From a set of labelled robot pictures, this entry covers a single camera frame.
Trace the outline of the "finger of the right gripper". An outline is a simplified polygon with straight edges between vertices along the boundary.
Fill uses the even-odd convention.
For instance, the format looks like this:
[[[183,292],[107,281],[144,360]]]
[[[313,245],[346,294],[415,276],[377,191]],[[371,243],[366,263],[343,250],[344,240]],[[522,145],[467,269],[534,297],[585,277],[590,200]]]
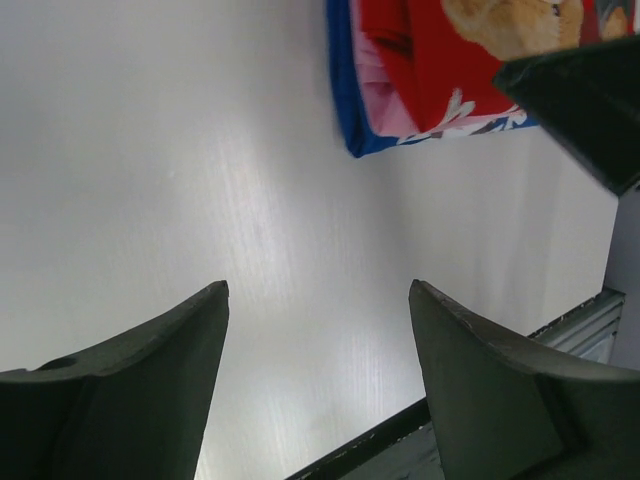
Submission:
[[[494,86],[604,188],[639,188],[639,37],[504,63]]]

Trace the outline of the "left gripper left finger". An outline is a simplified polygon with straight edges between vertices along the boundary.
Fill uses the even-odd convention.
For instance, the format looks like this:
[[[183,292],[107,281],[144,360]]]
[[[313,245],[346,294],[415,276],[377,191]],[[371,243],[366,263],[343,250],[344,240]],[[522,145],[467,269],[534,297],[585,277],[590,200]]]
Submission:
[[[229,322],[214,282],[168,312],[1,375],[5,479],[191,479]]]

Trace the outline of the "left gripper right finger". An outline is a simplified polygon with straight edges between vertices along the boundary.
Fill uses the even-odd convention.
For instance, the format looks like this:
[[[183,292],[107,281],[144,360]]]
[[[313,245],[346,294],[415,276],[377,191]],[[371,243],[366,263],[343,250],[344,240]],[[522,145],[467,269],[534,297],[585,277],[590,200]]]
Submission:
[[[635,479],[639,374],[544,346],[432,285],[409,292],[448,479]]]

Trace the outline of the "red t shirt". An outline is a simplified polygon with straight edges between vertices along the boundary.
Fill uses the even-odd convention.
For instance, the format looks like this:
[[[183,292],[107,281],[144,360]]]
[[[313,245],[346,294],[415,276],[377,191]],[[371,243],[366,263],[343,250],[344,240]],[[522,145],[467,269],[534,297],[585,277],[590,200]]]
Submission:
[[[354,1],[359,28],[420,130],[430,130],[455,89],[473,117],[517,111],[492,78],[502,63],[638,32],[636,1]]]

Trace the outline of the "blue printed t shirt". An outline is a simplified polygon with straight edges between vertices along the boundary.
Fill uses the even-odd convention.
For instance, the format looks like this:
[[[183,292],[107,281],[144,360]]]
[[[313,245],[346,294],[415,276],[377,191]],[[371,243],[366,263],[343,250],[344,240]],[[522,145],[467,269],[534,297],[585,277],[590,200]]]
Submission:
[[[535,127],[537,122],[527,114],[482,122],[471,126],[423,133],[406,138],[375,134],[366,118],[365,106],[356,77],[352,48],[351,13],[346,1],[327,1],[329,78],[340,132],[348,152],[355,158],[378,153],[396,146],[415,145],[427,140],[461,138]]]

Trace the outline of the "right aluminium table rail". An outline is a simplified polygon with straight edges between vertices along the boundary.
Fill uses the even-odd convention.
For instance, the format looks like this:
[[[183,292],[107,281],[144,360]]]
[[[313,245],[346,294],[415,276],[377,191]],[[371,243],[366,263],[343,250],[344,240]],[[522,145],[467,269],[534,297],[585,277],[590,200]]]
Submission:
[[[605,287],[529,338],[557,351],[608,364],[622,319],[626,295]]]

